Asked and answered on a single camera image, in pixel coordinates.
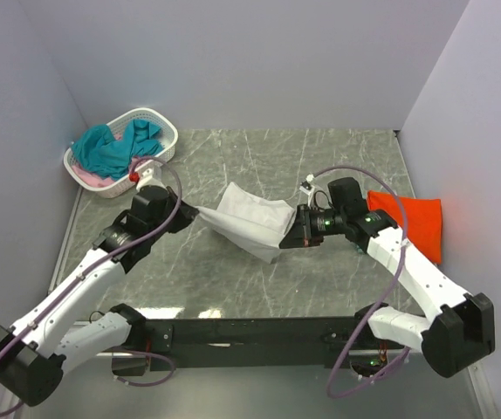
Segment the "white t shirt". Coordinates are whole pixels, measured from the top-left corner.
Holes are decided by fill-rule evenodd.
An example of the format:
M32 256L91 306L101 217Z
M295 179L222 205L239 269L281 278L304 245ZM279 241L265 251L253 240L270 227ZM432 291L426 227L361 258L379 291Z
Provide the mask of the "white t shirt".
M213 231L252 256L271 263L295 221L296 210L284 200L255 196L231 182L215 209L199 206L198 216Z

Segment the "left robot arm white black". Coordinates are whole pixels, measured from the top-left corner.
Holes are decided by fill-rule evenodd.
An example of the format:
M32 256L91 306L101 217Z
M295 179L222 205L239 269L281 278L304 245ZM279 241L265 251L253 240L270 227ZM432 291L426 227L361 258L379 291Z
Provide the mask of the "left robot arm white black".
M149 345L146 318L126 304L76 331L78 314L120 282L164 234L189 227L198 210L171 188L146 186L103 229L79 265L11 326L0 326L0 384L30 407L44 402L66 373L114 347Z

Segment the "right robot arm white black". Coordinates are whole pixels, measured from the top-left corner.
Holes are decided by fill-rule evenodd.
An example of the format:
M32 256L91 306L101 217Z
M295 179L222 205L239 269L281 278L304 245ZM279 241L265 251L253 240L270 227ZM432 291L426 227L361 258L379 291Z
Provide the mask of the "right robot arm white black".
M303 182L302 188L311 198L297 207L280 248L316 247L325 237L342 235L394 274L395 282L423 312L422 316L400 312L379 300L357 313L347 347L355 340L365 348L376 347L382 340L392 341L421 352L431 368L445 378L495 351L491 300L483 293L469 293L444 275L385 210L370 210L355 179L329 182L326 208L316 204L316 191L309 181Z

